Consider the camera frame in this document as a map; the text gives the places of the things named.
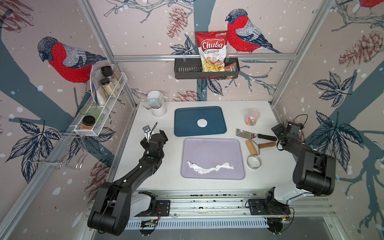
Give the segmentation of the wooden rolling pin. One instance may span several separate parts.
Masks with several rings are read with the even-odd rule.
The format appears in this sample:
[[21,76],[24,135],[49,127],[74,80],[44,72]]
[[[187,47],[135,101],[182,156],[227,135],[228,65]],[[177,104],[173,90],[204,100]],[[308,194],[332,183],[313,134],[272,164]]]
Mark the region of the wooden rolling pin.
[[264,144],[257,144],[253,140],[248,140],[248,141],[246,141],[246,145],[247,145],[247,148],[248,148],[250,154],[257,156],[260,154],[261,149],[275,147],[276,143],[275,142],[269,142],[269,143],[264,143]]

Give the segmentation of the metal ring cutter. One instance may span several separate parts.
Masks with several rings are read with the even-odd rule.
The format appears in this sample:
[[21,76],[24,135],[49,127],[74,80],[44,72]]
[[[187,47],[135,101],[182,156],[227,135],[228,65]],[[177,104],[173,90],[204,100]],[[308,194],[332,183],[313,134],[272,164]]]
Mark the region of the metal ring cutter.
[[262,161],[257,155],[249,155],[247,158],[247,165],[252,170],[257,170],[261,167]]

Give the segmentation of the white dough lump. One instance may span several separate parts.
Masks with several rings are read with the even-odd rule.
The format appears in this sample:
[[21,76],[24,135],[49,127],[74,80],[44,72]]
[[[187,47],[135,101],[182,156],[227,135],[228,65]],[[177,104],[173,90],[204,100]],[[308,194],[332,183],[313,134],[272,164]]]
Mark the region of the white dough lump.
[[224,163],[222,165],[216,165],[215,167],[211,167],[211,168],[202,168],[200,166],[198,166],[197,164],[193,164],[191,163],[190,161],[187,161],[188,163],[188,166],[189,168],[193,169],[195,172],[197,172],[198,174],[208,174],[210,172],[218,172],[220,169],[230,169],[230,170],[233,170],[234,169],[234,166],[231,166],[229,163]]

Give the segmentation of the lilac silicone mat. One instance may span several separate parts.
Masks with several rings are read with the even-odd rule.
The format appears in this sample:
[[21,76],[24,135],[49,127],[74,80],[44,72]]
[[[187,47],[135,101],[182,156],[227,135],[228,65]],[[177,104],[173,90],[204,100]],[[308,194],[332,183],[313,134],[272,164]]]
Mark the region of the lilac silicone mat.
[[[201,175],[189,168],[187,161],[205,169],[229,163],[234,166],[234,169],[220,169],[218,172]],[[183,147],[181,175],[189,179],[244,179],[245,169],[240,142],[236,139],[186,138]]]

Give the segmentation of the round cut dough wrapper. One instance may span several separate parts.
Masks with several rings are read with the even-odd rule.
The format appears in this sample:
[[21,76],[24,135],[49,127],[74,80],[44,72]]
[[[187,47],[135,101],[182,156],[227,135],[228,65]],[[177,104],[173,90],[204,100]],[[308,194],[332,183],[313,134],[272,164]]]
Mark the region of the round cut dough wrapper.
[[208,121],[206,119],[199,119],[197,121],[197,125],[200,127],[200,128],[205,128],[207,125],[208,125]]

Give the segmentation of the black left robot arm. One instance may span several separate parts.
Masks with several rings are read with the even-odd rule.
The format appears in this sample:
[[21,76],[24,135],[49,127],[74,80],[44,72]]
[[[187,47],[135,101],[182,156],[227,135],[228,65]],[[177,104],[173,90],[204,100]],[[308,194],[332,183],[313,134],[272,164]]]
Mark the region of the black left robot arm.
[[131,217],[155,212],[155,195],[144,191],[134,200],[133,193],[160,168],[165,156],[163,147],[167,141],[168,137],[162,130],[151,135],[149,140],[141,140],[145,152],[137,166],[122,178],[100,186],[88,218],[89,228],[119,236]]

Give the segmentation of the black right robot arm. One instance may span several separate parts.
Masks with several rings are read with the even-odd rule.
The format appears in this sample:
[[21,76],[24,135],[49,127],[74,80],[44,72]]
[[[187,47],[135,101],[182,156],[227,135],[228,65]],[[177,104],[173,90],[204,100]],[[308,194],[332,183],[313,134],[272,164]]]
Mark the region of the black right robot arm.
[[271,189],[273,199],[284,205],[308,195],[329,196],[335,189],[336,159],[301,143],[303,128],[303,124],[293,122],[272,128],[282,149],[297,158],[293,181]]

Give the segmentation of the clear cup with candies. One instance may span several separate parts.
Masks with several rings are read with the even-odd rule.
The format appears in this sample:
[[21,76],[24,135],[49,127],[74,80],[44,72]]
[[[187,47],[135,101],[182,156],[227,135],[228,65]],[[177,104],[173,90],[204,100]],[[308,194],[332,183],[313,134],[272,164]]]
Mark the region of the clear cup with candies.
[[248,126],[255,126],[259,120],[260,112],[257,109],[247,109],[244,121]]

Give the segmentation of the teal plastic tray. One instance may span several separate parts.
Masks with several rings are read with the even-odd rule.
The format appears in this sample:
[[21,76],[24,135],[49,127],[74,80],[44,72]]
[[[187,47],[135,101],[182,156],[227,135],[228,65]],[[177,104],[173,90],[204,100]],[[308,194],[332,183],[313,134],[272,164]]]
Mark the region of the teal plastic tray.
[[[199,119],[206,119],[208,125],[200,128]],[[179,108],[175,110],[174,134],[177,137],[219,135],[227,132],[222,108],[219,106]]]

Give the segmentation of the teal paper carton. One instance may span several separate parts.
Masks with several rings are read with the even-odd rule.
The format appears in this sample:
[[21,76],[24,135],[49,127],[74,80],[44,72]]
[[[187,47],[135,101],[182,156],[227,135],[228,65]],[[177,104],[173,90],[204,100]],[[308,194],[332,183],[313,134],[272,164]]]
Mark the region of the teal paper carton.
[[148,104],[152,109],[159,109],[163,106],[163,96],[157,96],[148,99]]

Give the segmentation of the white utensil holder cup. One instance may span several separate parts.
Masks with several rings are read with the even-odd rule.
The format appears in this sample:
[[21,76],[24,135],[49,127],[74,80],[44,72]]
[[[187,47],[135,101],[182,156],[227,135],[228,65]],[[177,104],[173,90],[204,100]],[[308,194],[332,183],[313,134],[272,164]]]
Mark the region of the white utensil holder cup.
[[166,114],[164,94],[160,91],[151,91],[147,95],[147,102],[144,103],[144,108],[150,110],[155,117],[162,117]]

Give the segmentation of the short brown powder jar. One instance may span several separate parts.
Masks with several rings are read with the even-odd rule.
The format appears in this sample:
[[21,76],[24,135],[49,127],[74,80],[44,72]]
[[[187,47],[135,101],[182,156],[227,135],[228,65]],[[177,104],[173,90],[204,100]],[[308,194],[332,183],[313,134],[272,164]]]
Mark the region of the short brown powder jar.
[[81,122],[81,130],[91,130],[96,124],[96,119],[93,116],[84,116]]

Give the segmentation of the black lid spice jar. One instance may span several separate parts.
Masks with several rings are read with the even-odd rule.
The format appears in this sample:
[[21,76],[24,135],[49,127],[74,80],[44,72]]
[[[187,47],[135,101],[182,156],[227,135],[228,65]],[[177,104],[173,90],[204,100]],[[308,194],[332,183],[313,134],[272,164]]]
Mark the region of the black lid spice jar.
[[106,92],[106,94],[111,97],[111,98],[117,98],[118,97],[118,92],[116,90],[115,85],[110,81],[108,78],[104,78],[100,80],[100,83]]
[[108,78],[110,82],[113,83],[113,85],[116,87],[117,90],[121,88],[119,79],[116,78],[115,73],[111,66],[103,66],[101,67],[101,71],[102,71],[102,75],[105,78]]

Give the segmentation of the small dark snack packet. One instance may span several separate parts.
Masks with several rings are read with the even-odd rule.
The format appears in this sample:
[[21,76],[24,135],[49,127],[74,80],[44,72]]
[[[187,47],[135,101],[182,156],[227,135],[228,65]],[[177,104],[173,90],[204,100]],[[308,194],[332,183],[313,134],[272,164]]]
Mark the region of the small dark snack packet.
[[226,72],[237,72],[238,71],[238,67],[237,67],[237,63],[232,63],[228,66],[225,66],[225,71]]

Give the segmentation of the red Chuba chips bag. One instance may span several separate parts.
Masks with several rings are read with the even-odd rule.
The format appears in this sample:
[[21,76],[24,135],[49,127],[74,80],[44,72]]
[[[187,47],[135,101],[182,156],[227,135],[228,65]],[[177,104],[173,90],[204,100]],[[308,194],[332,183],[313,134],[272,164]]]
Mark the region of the red Chuba chips bag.
[[203,72],[224,72],[227,32],[195,32]]

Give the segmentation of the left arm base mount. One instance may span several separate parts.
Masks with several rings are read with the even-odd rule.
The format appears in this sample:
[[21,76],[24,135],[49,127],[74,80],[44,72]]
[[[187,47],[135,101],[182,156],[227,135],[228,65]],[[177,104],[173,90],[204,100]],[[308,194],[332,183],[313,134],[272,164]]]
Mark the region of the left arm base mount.
[[142,191],[131,199],[130,219],[133,217],[156,217],[154,220],[143,220],[139,232],[143,237],[149,237],[158,227],[161,217],[170,215],[169,200],[157,200],[155,194]]

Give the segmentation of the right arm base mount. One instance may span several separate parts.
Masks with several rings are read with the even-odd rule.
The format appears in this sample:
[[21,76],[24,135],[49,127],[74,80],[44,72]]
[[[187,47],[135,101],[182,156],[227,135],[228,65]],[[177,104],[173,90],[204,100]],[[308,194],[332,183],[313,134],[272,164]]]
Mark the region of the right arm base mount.
[[295,210],[275,199],[275,187],[267,191],[264,199],[248,199],[244,207],[252,216],[266,216],[268,230],[281,234],[294,222]]

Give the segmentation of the clear acrylic wall shelf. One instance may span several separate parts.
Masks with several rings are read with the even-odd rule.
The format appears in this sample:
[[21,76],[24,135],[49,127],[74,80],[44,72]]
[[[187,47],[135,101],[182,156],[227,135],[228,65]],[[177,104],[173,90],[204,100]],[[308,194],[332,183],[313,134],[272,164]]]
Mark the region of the clear acrylic wall shelf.
[[[119,82],[121,84],[120,89],[116,89],[118,92],[118,97],[117,98],[111,98],[109,97],[106,92],[104,91],[100,80],[104,79],[105,77],[102,75],[101,67],[103,66],[111,66],[116,78],[119,79]],[[96,123],[94,127],[91,130],[81,130],[81,122],[84,116],[80,114],[80,120],[77,126],[75,127],[75,133],[80,134],[80,135],[85,135],[87,137],[97,137],[101,134],[104,125],[107,121],[110,120],[110,113],[114,108],[115,103],[117,102],[120,94],[123,92],[124,86],[126,85],[127,82],[127,77],[124,73],[121,73],[120,70],[114,65],[108,63],[108,61],[100,61],[95,63],[92,68],[91,68],[91,73],[90,73],[90,90],[91,90],[91,96],[92,96],[92,101],[89,103],[95,103],[99,107],[102,107],[104,118],[100,123]]]

